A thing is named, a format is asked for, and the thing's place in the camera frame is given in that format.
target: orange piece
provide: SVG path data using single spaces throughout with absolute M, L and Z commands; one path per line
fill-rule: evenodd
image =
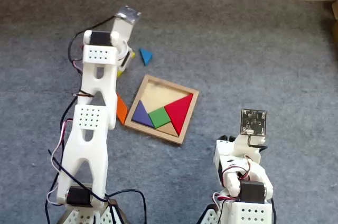
M 128 107 L 123 102 L 121 96 L 117 94 L 117 109 L 116 109 L 116 116 L 118 120 L 120 120 L 121 124 L 125 124 L 126 117 L 128 114 Z

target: green square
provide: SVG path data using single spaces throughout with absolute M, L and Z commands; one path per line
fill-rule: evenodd
M 159 128 L 160 126 L 170 122 L 170 118 L 167 112 L 165 111 L 164 107 L 154 110 L 150 112 L 148 115 L 152 120 L 155 128 Z

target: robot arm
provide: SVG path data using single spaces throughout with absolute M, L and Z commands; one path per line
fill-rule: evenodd
M 221 185 L 230 196 L 238 197 L 241 181 L 256 181 L 264 185 L 265 199 L 272 197 L 273 186 L 259 165 L 260 149 L 265 142 L 266 111 L 242 110 L 241 134 L 233 141 L 219 139 L 216 142 L 214 163 Z
M 72 130 L 64 149 L 62 166 L 73 177 L 80 165 L 88 162 L 93 183 L 88 187 L 100 199 L 105 198 L 108 169 L 107 134 L 114 129 L 116 121 L 116 79 L 118 71 L 124 71 L 132 56 L 128 46 L 134 24 L 140 13 L 125 6 L 115 15 L 111 32 L 87 30 L 83 36 L 83 73 L 81 90 L 90 95 L 79 95 L 75 106 Z M 98 77 L 98 68 L 103 68 L 102 77 Z M 105 105 L 91 105 L 91 97 L 101 92 Z M 85 135 L 93 131 L 91 140 Z M 59 172 L 57 202 L 67 204 L 85 212 L 88 219 L 105 206 L 104 200 L 98 200 L 87 190 L 72 186 L 73 181 L 63 170 Z
M 223 187 L 215 205 L 209 205 L 198 224 L 271 224 L 273 186 L 259 165 L 260 151 L 266 146 L 266 111 L 243 109 L 241 132 L 234 138 L 216 141 L 214 164 Z
M 238 197 L 241 180 L 261 182 L 265 187 L 265 199 L 269 200 L 273 195 L 273 186 L 264 168 L 250 157 L 250 155 L 259 156 L 260 159 L 258 150 L 253 153 L 250 151 L 243 153 L 236 149 L 236 140 L 230 142 L 219 139 L 216 142 L 214 163 L 218 170 L 221 185 L 225 188 L 225 191 L 229 192 L 230 196 Z

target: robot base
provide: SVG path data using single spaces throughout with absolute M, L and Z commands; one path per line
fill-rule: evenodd
M 93 214 L 91 209 L 89 214 L 86 214 L 86 208 L 69 210 L 60 218 L 58 224 L 92 224 L 94 216 L 98 216 L 95 218 L 95 224 L 130 224 L 115 200 L 111 200 L 111 207 L 115 220 L 112 220 L 110 207 L 106 204 L 105 210 L 97 214 Z
M 197 224 L 271 224 L 272 207 L 270 203 L 255 204 L 228 201 L 220 212 L 216 205 L 207 206 Z

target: wooden frame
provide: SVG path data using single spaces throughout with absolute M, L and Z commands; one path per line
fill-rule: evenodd
M 145 126 L 145 125 L 142 125 L 142 124 L 139 124 L 139 123 L 136 123 L 136 122 L 132 121 L 132 117 L 133 117 L 133 114 L 135 112 L 136 106 L 137 106 L 138 102 L 140 101 L 140 99 L 141 99 L 141 97 L 142 97 L 142 95 L 144 93 L 144 90 L 145 90 L 145 88 L 146 88 L 146 86 L 147 86 L 147 84 L 148 84 L 149 81 L 152 81 L 154 83 L 167 86 L 167 87 L 172 88 L 172 89 L 176 89 L 176 90 L 179 90 L 179 91 L 186 92 L 187 94 L 193 94 L 192 100 L 190 102 L 190 106 L 188 108 L 188 112 L 187 112 L 187 114 L 185 116 L 185 120 L 184 120 L 184 123 L 183 123 L 183 127 L 182 127 L 182 130 L 181 130 L 181 133 L 180 133 L 180 135 L 178 137 L 169 135 L 167 133 L 160 132 L 160 131 L 158 131 L 156 129 L 153 129 L 153 128 L 150 128 L 148 126 Z M 153 77 L 153 76 L 150 76 L 150 75 L 146 74 L 144 76 L 144 79 L 143 79 L 143 81 L 141 83 L 141 86 L 140 86 L 140 88 L 139 88 L 139 90 L 137 92 L 137 95 L 135 97 L 133 105 L 130 108 L 130 111 L 129 111 L 128 116 L 127 116 L 126 121 L 125 121 L 125 126 L 127 126 L 129 128 L 132 128 L 132 129 L 135 129 L 135 130 L 138 130 L 140 132 L 144 132 L 144 133 L 151 134 L 151 135 L 159 137 L 159 138 L 163 138 L 163 139 L 165 139 L 167 141 L 170 141 L 170 142 L 174 142 L 174 143 L 177 143 L 177 144 L 182 144 L 183 140 L 184 140 L 184 137 L 185 137 L 185 133 L 186 133 L 187 127 L 189 125 L 189 122 L 190 122 L 190 119 L 191 119 L 191 116 L 192 116 L 192 112 L 194 110 L 194 107 L 195 107 L 195 104 L 196 104 L 196 101 L 197 101 L 198 95 L 199 95 L 199 92 L 197 90 L 195 90 L 195 89 L 183 87 L 181 85 L 172 83 L 170 81 L 163 80 L 163 79 L 160 79 L 160 78 L 157 78 L 157 77 Z

